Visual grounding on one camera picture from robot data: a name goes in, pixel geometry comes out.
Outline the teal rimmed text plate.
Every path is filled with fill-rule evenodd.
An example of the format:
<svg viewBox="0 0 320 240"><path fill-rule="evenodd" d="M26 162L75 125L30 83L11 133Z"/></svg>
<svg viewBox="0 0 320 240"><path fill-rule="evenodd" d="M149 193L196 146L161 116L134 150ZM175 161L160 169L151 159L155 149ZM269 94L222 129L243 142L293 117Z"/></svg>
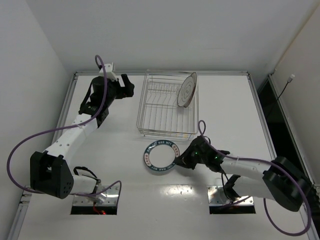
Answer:
<svg viewBox="0 0 320 240"><path fill-rule="evenodd" d="M155 166L151 162L151 158L150 158L151 152L152 152L152 150L154 150L155 148L157 148L159 146L167 146L167 147L171 148L174 152L173 161L170 164L168 164L167 166L159 167L159 166ZM160 140L156 140L156 141L152 142L151 144L149 144L147 146L147 148L145 149L145 151L143 153L143 162L144 162L145 166L150 171L157 173L157 174L162 174L162 173L167 173L167 172L171 171L176 166L176 164L177 164L176 159L179 156L180 156L180 149L173 141L160 139Z"/></svg>

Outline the orange sunburst plate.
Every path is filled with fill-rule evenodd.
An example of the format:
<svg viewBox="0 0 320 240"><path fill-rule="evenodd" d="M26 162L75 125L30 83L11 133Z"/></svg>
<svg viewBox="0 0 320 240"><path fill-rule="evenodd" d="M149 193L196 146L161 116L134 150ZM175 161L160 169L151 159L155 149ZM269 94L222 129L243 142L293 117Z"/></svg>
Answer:
<svg viewBox="0 0 320 240"><path fill-rule="evenodd" d="M190 76L192 77L192 80L193 80L193 89L187 103L184 105L185 108L187 108L191 104L196 91L197 82L198 82L198 74L196 72L191 73Z"/></svg>

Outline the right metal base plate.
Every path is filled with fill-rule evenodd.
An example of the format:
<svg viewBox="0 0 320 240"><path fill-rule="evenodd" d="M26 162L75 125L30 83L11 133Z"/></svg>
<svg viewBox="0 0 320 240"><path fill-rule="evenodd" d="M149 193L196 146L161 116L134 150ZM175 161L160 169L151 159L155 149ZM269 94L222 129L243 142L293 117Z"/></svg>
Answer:
<svg viewBox="0 0 320 240"><path fill-rule="evenodd" d="M222 185L207 185L206 189L210 207L231 207L232 204L240 207L254 206L254 199L252 196L237 197L235 200L228 199L224 195Z"/></svg>

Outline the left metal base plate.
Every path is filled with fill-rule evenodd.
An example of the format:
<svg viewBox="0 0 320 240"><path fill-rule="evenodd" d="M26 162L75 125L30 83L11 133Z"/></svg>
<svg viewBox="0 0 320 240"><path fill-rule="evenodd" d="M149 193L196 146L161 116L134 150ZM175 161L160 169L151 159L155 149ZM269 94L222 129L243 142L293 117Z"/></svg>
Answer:
<svg viewBox="0 0 320 240"><path fill-rule="evenodd" d="M72 201L73 207L92 207L94 203L98 207L115 207L118 203L120 184L114 186L102 185L97 188L97 192L104 190L104 192L93 197L74 196Z"/></svg>

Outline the metal base plate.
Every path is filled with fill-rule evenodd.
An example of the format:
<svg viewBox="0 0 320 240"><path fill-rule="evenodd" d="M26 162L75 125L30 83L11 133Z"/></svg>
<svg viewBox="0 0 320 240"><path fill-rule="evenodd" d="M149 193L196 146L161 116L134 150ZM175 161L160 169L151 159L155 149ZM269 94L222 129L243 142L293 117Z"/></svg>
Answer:
<svg viewBox="0 0 320 240"><path fill-rule="evenodd" d="M97 192L104 190L104 192L93 197L74 196L72 201L73 207L92 207L94 203L98 207L115 207L118 203L120 184L114 186L102 185L97 188Z"/></svg>
<svg viewBox="0 0 320 240"><path fill-rule="evenodd" d="M206 189L210 207L231 207L232 204L240 207L254 206L254 199L252 196L237 197L235 200L228 199L224 195L222 185L207 185Z"/></svg>

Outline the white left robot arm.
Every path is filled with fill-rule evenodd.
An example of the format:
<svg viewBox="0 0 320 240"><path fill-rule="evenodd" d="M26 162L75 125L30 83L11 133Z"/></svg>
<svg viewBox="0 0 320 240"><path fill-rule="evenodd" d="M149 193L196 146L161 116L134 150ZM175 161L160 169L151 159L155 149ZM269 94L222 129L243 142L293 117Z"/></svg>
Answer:
<svg viewBox="0 0 320 240"><path fill-rule="evenodd" d="M68 195L95 195L99 179L95 176L79 175L69 165L86 138L97 130L109 114L114 100L131 98L134 84L127 74L119 80L97 76L92 79L80 104L74 127L65 130L51 146L30 157L30 187L32 190L59 199Z"/></svg>

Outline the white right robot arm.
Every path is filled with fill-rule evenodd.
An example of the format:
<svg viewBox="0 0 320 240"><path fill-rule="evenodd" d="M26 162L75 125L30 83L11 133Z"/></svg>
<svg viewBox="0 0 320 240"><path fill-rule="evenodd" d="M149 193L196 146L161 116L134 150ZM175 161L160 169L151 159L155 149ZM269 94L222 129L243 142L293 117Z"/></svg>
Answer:
<svg viewBox="0 0 320 240"><path fill-rule="evenodd" d="M215 173L230 175L215 194L221 205L251 196L276 201L297 212L311 190L307 176L285 157L266 162L243 160L229 151L216 150L202 136L196 137L174 162L192 170L203 164Z"/></svg>

